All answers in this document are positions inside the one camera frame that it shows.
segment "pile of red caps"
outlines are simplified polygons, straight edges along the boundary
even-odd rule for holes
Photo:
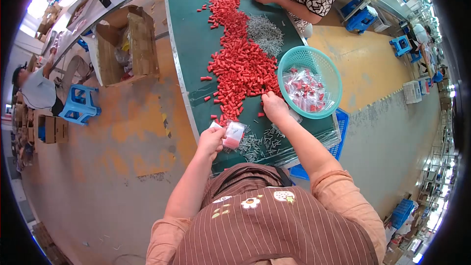
[[[222,115],[216,123],[226,126],[228,119],[239,121],[237,117],[244,109],[242,100],[246,96],[273,91],[281,97],[275,74],[277,60],[270,59],[252,39],[247,40],[249,17],[237,10],[240,0],[209,0],[209,3],[213,13],[208,20],[211,28],[224,26],[220,40],[224,48],[211,55],[213,61],[209,62],[208,72],[213,72],[219,82],[219,91],[213,96],[217,97],[214,103],[221,103]]]

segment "woman's arm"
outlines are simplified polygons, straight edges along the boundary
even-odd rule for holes
[[[285,101],[273,92],[262,95],[262,100],[267,117],[290,141],[311,182],[326,171],[342,170],[339,162],[322,143],[290,116]]]
[[[315,13],[311,12],[305,5],[291,1],[291,0],[256,0],[256,1],[263,4],[276,3],[280,5],[282,8],[292,13],[293,15],[303,19],[304,21],[308,21],[311,24],[317,24],[322,19],[321,16],[316,15]]]
[[[201,133],[198,149],[170,195],[164,218],[192,218],[200,211],[211,164],[222,150],[226,129],[209,128]]]

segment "black pants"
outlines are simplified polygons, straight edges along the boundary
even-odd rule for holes
[[[62,104],[62,101],[56,95],[56,103],[54,103],[54,105],[51,108],[52,115],[55,117],[58,117],[63,109],[64,109],[64,105]]]

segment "workbench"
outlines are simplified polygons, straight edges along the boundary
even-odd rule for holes
[[[206,67],[208,61],[212,60],[211,54],[222,48],[220,37],[223,35],[223,28],[209,28],[210,24],[207,22],[209,15],[211,15],[209,9],[200,13],[196,11],[208,1],[165,0],[175,67],[193,136],[197,141],[200,133],[211,124],[209,116],[221,114],[219,104],[214,104],[212,99],[208,102],[204,101],[204,97],[212,97],[213,92],[217,91],[216,78],[213,78],[211,82],[201,82],[200,80],[202,76],[213,76],[212,73],[208,73]],[[291,18],[281,7],[271,4],[263,5],[254,0],[241,0],[239,10],[249,16],[265,15],[281,29],[284,33],[284,45],[282,52],[277,56],[278,60],[289,49],[307,45]],[[245,135],[254,134],[257,139],[261,139],[266,130],[272,128],[271,122],[266,117],[257,117],[257,113],[262,111],[260,102],[261,96],[246,98],[244,112],[239,116],[240,122],[250,127],[250,131],[246,131]],[[326,147],[340,142],[340,132],[335,114],[317,120],[303,118],[301,125],[315,135]],[[289,141],[280,137],[276,137],[276,139],[281,142],[278,153],[265,157],[259,155],[256,163],[284,167],[297,165],[299,161]],[[214,161],[212,170],[214,174],[218,174],[225,168],[245,161],[245,158],[236,151],[221,152]]]

